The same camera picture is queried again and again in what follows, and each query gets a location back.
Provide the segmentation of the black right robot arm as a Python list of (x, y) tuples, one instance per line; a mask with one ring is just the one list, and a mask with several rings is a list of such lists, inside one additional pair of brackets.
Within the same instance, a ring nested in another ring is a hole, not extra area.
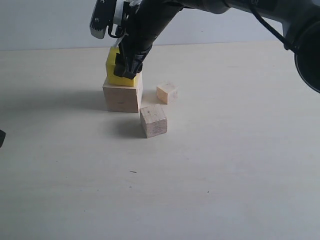
[(320, 2), (318, 0), (143, 0), (129, 13), (119, 42), (114, 74), (133, 79), (154, 41), (183, 9), (223, 14), (237, 9), (252, 14), (287, 51), (299, 76), (320, 91)]

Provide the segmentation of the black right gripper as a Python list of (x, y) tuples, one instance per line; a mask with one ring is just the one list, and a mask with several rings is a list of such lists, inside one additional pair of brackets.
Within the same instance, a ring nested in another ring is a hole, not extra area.
[(175, 0), (143, 0), (116, 49), (114, 74), (132, 80), (140, 73), (154, 41), (183, 8)]

